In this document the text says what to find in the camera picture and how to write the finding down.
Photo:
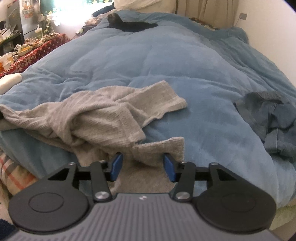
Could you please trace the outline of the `silver refrigerator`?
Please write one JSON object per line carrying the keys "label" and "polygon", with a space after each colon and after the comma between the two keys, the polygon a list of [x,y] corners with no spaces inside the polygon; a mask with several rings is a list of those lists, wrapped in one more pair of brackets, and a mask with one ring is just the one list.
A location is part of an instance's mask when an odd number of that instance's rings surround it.
{"label": "silver refrigerator", "polygon": [[21,32],[25,39],[36,37],[41,19],[40,1],[10,1],[6,8],[11,27],[16,25],[16,30]]}

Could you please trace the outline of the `green drink cup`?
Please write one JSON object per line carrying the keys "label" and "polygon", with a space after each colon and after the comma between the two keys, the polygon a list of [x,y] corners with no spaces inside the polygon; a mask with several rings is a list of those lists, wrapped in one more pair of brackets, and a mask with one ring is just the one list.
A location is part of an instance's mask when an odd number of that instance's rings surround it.
{"label": "green drink cup", "polygon": [[35,33],[36,33],[37,39],[41,40],[43,38],[43,29],[39,25],[37,25]]}

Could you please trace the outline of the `grey wall socket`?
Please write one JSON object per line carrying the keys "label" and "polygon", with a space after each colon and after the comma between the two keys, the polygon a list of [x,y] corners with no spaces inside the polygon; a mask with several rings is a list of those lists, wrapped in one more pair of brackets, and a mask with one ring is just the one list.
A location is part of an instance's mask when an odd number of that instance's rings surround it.
{"label": "grey wall socket", "polygon": [[246,13],[240,13],[239,19],[245,21],[247,19],[247,14]]}

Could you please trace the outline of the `folded cream towel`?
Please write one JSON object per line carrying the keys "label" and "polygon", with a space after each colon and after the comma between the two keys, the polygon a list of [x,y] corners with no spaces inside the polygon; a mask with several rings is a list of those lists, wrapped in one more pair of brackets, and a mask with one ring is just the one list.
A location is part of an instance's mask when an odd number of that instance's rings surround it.
{"label": "folded cream towel", "polygon": [[20,73],[8,74],[0,79],[0,95],[5,94],[13,86],[19,84],[22,81]]}

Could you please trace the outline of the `colourful plaid bed sheet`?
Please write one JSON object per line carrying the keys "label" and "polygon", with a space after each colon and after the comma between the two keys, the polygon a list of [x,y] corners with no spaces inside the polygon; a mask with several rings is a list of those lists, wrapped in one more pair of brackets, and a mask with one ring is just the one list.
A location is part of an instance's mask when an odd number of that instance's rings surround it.
{"label": "colourful plaid bed sheet", "polygon": [[11,195],[15,195],[39,179],[27,169],[14,162],[1,150],[1,182],[6,186]]}

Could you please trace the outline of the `beige drape curtain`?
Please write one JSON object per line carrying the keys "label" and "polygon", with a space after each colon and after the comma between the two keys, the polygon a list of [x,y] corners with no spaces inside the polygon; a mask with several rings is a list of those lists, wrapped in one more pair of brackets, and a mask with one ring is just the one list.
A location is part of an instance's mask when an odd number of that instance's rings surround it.
{"label": "beige drape curtain", "polygon": [[179,0],[176,1],[176,13],[213,27],[230,28],[234,25],[238,5],[236,0]]}

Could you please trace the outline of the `blue plush duvet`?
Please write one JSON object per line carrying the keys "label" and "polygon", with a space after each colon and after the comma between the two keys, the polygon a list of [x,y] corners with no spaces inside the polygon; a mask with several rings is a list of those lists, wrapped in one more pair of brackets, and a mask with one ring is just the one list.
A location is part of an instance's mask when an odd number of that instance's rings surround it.
{"label": "blue plush duvet", "polygon": [[142,88],[165,80],[188,106],[146,126],[146,142],[184,137],[186,160],[221,163],[268,192],[279,207],[294,200],[295,164],[270,156],[233,103],[258,91],[278,91],[293,102],[295,87],[249,45],[243,29],[211,31],[174,14],[119,15],[158,26],[129,33],[102,21],[31,65],[1,104],[26,110],[83,90]]}

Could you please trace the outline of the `red patterned tablecloth table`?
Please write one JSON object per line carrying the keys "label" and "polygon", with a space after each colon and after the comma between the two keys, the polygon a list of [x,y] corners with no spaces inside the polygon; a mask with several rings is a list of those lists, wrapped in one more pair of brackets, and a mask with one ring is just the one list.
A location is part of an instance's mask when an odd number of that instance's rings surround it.
{"label": "red patterned tablecloth table", "polygon": [[9,70],[1,72],[0,77],[4,77],[8,74],[24,72],[29,66],[35,64],[44,56],[48,55],[53,50],[69,41],[70,39],[66,34],[59,34],[56,38],[45,42],[40,47],[33,49],[28,54],[20,57],[16,62],[12,64]]}

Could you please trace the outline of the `black cat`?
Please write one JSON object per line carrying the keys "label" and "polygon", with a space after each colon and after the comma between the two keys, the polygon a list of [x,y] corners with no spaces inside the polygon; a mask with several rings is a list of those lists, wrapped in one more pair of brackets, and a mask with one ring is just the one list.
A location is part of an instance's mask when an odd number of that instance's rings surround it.
{"label": "black cat", "polygon": [[107,16],[109,22],[108,28],[114,28],[123,32],[141,32],[147,29],[158,27],[157,23],[147,22],[125,22],[117,13],[113,13]]}

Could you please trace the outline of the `blue denim garment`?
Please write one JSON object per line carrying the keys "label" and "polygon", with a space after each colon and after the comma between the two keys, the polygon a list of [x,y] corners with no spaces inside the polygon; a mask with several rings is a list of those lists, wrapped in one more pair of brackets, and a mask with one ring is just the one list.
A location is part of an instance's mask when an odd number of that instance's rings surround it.
{"label": "blue denim garment", "polygon": [[276,91],[260,91],[250,92],[233,104],[267,153],[295,162],[295,103]]}

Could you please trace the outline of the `grey knit polo shirt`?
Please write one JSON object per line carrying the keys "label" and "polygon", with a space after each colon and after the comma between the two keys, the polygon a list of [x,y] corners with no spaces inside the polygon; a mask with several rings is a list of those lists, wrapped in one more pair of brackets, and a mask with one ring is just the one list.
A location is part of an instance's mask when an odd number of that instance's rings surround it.
{"label": "grey knit polo shirt", "polygon": [[34,109],[15,111],[2,105],[1,130],[23,129],[48,145],[73,152],[83,167],[121,152],[123,167],[111,192],[162,193],[173,188],[163,170],[163,154],[181,161],[185,140],[144,143],[143,129],[165,113],[186,107],[166,81],[140,89],[108,86]]}

